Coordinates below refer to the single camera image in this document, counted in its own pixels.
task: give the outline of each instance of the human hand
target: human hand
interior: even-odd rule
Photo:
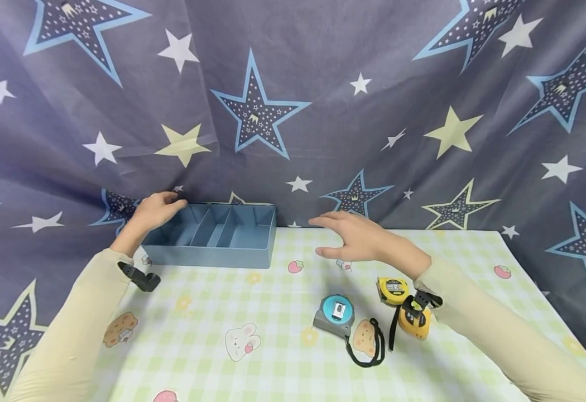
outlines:
[[[188,204],[185,199],[175,200],[176,198],[175,192],[164,191],[143,199],[126,227],[141,232],[159,228]]]
[[[339,248],[318,247],[315,253],[343,261],[381,261],[415,280],[431,266],[431,257],[407,238],[383,229],[364,216],[344,211],[327,212],[309,224],[333,230],[342,237]]]

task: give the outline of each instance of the green checkered tablecloth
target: green checkered tablecloth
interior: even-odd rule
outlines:
[[[499,233],[394,232],[463,267],[586,366],[584,348]],[[153,266],[161,285],[153,293],[131,285],[115,317],[130,312],[137,325],[114,346],[104,344],[89,400],[525,400],[492,361],[436,320],[424,341],[398,329],[395,350],[380,366],[352,363],[342,339],[311,326],[320,301],[347,296],[356,310],[354,325],[375,317],[387,336],[394,310],[380,302],[375,279],[402,275],[379,262],[354,262],[345,270],[315,255],[319,245],[341,240],[326,229],[279,228],[268,270]],[[149,267],[142,256],[137,251],[137,267]],[[508,267],[511,277],[499,277],[495,266]]]

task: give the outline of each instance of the sleeve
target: sleeve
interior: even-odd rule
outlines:
[[[110,249],[90,260],[23,367],[10,402],[85,399],[103,335],[128,289],[120,261],[132,264],[127,255]]]
[[[440,296],[438,321],[474,343],[531,401],[586,402],[586,369],[459,267],[434,258],[414,285]]]

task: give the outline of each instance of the hand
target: hand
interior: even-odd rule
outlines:
[[[176,193],[164,191],[142,200],[131,220],[112,242],[110,249],[132,258],[135,250],[151,230],[165,224],[188,204],[185,199],[175,199]]]
[[[380,261],[394,266],[415,280],[431,266],[431,257],[407,238],[383,229],[369,219],[352,213],[327,212],[309,220],[309,224],[333,230],[344,246],[318,247],[315,253],[342,261]]]
[[[142,200],[126,227],[133,227],[142,232],[159,228],[188,204],[185,199],[175,200],[176,197],[177,194],[172,191],[150,195]]]

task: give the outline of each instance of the blue plastic box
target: blue plastic box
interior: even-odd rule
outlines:
[[[142,246],[158,265],[267,269],[275,230],[272,205],[188,204]]]

